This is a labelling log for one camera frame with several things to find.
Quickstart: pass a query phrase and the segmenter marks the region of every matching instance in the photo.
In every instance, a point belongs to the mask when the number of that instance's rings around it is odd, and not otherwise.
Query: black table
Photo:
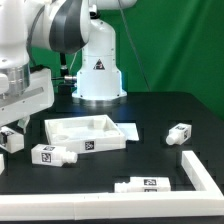
[[[180,165],[181,152],[193,150],[224,193],[224,123],[187,93],[129,93],[127,102],[112,107],[74,105],[70,95],[56,95],[52,108],[31,116],[25,148],[4,154],[0,194],[55,194],[114,192],[115,182],[130,176],[169,177],[172,190],[194,187]],[[107,114],[115,123],[136,123],[139,142],[126,149],[83,154],[62,168],[32,165],[30,150],[48,144],[45,119]],[[192,125],[192,137],[183,145],[168,146],[168,130],[178,123]],[[119,220],[42,221],[41,223],[224,223],[224,217],[145,218]]]

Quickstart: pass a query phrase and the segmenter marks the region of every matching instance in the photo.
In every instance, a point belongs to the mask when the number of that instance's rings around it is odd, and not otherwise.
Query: green wall
[[[224,119],[224,1],[138,0],[124,10],[151,91],[192,93]],[[148,91],[119,11],[101,12],[117,34],[117,65],[128,92]],[[34,49],[59,76],[59,56]],[[72,70],[81,66],[81,54]]]

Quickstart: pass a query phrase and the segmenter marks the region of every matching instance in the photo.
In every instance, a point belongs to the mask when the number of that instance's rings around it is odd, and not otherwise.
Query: white box
[[[125,135],[107,115],[45,120],[45,131],[50,145],[76,153],[126,147]]]

